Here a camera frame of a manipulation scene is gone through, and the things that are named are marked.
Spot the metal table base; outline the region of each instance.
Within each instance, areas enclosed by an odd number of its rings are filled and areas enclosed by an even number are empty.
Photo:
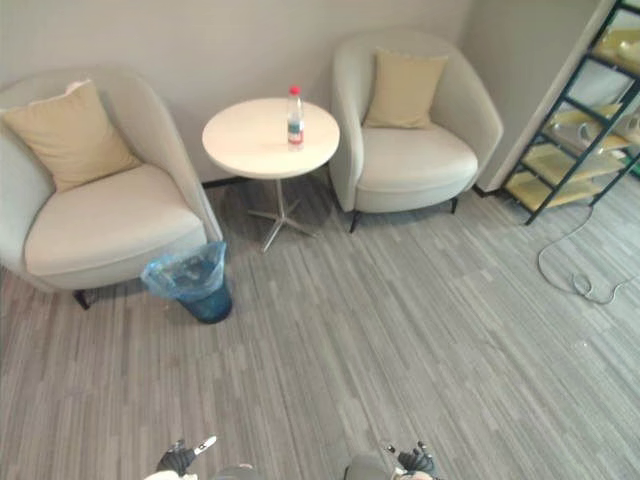
[[[284,196],[282,195],[282,181],[280,179],[276,179],[276,196],[278,199],[278,212],[277,213],[269,213],[269,212],[258,212],[256,210],[249,210],[249,215],[254,215],[256,217],[268,218],[269,220],[273,220],[274,224],[269,230],[267,237],[264,239],[264,243],[262,244],[262,251],[266,252],[271,243],[276,238],[276,235],[280,231],[280,229],[287,225],[289,227],[295,228],[299,232],[306,233],[311,237],[315,237],[315,233],[306,228],[303,225],[300,225],[298,222],[289,217],[289,214],[293,212],[300,200],[296,200],[288,207],[285,207],[284,204]]]

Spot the wall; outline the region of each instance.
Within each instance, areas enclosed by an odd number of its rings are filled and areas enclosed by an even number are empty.
[[[457,42],[472,0],[2,0],[0,83],[51,68],[135,68],[167,101],[201,179],[200,135],[234,102],[299,83],[328,106],[331,52],[345,36],[412,25]]]
[[[478,0],[462,50],[485,82],[504,136],[478,178],[500,187],[613,0]]]

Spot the power cord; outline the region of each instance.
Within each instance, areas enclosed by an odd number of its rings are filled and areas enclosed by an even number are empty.
[[[618,283],[615,287],[613,287],[613,290],[611,291],[611,293],[609,294],[609,298],[607,300],[599,300],[597,298],[594,298],[591,293],[593,292],[593,284],[591,283],[591,280],[589,279],[589,277],[584,274],[584,273],[572,273],[571,274],[571,286],[573,287],[573,290],[568,290],[562,286],[556,285],[555,283],[553,283],[549,277],[547,276],[547,274],[544,272],[544,269],[542,268],[542,256],[545,254],[545,252],[553,247],[554,245],[556,245],[557,243],[561,242],[562,240],[566,240],[567,238],[572,237],[573,235],[575,235],[576,233],[578,233],[580,230],[582,230],[587,223],[589,223],[589,220],[591,220],[591,217],[593,215],[593,207],[589,206],[589,215],[587,215],[587,218],[584,222],[582,222],[582,224],[580,224],[578,227],[576,227],[572,232],[564,235],[563,237],[560,237],[557,240],[554,240],[553,242],[551,242],[549,245],[547,245],[546,247],[544,247],[542,250],[540,250],[540,252],[538,253],[538,271],[540,272],[540,275],[542,275],[542,277],[546,280],[546,282],[551,285],[552,287],[554,287],[556,290],[560,290],[561,292],[564,293],[569,293],[571,295],[579,295],[581,297],[583,297],[585,300],[592,302],[592,303],[596,303],[598,305],[609,305],[611,303],[614,302],[614,300],[616,299],[616,294],[618,293],[618,290],[628,284],[633,282],[636,278],[640,277],[640,274],[635,275],[631,278],[626,279],[623,282]]]

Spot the water bottle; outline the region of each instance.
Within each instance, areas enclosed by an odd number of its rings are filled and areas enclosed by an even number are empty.
[[[304,113],[302,111],[300,87],[293,85],[289,88],[289,100],[287,103],[287,139],[289,142],[289,150],[302,150],[304,142]]]

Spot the armchair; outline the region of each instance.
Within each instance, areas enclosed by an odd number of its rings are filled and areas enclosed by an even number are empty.
[[[375,51],[448,56],[427,130],[364,128],[373,94]],[[333,60],[332,113],[341,127],[329,171],[338,201],[361,212],[411,210],[453,201],[485,167],[503,132],[482,81],[456,47],[426,33],[389,30],[343,43]]]
[[[85,78],[143,165],[56,192],[50,173],[0,122],[0,263],[41,290],[73,290],[86,309],[84,289],[135,278],[152,258],[222,233],[167,108],[131,71],[36,75],[0,92],[0,115]]]

